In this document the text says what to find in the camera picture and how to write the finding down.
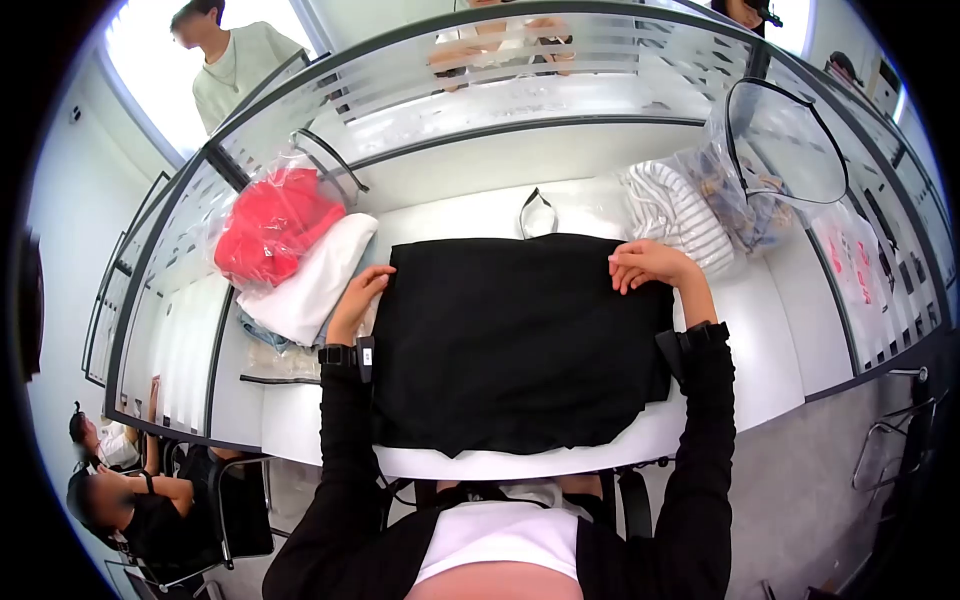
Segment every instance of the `necklace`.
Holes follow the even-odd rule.
[[[211,73],[210,70],[206,68],[206,64],[204,64],[204,71],[206,72],[207,75],[212,77],[218,84],[223,84],[223,85],[226,85],[227,87],[232,88],[234,94],[240,93],[240,88],[237,87],[237,49],[236,48],[233,48],[233,81],[232,82],[228,84],[224,80],[220,79],[219,77]]]

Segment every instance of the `black sweater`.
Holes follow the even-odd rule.
[[[686,429],[652,539],[624,541],[580,519],[577,578],[585,600],[723,598],[730,580],[733,364],[725,343],[684,357]],[[370,389],[324,366],[324,470],[310,508],[263,581],[265,600],[402,600],[417,579],[439,510],[379,530]]]

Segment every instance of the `plastic bag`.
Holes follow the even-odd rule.
[[[714,104],[701,144],[674,159],[745,254],[776,246],[794,209],[815,216],[848,186],[813,103],[755,78],[734,84],[726,102]]]
[[[269,344],[250,340],[247,367],[240,373],[240,380],[268,385],[320,384],[321,365],[317,362],[317,350],[292,344],[283,352],[277,352]]]
[[[709,277],[725,274],[737,264],[730,238],[677,168],[676,159],[666,158],[617,173],[627,190],[632,239],[650,238],[683,251]]]
[[[332,148],[300,130],[239,196],[204,217],[207,258],[241,290],[277,286],[366,190]]]
[[[884,347],[873,341],[886,335],[886,276],[876,251],[876,234],[869,223],[840,203],[822,211],[811,226],[847,306],[856,346],[873,356]]]

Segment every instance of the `red clothing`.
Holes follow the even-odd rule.
[[[252,183],[233,204],[213,262],[237,286],[278,285],[297,271],[300,257],[346,214],[319,193],[317,172],[281,169]]]

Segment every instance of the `black watch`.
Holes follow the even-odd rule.
[[[686,354],[692,348],[702,348],[712,341],[726,342],[730,339],[730,332],[726,323],[712,324],[710,321],[697,323],[684,333],[677,334],[680,350]]]
[[[317,352],[317,362],[321,365],[339,365],[356,369],[357,350],[353,346],[327,344]]]

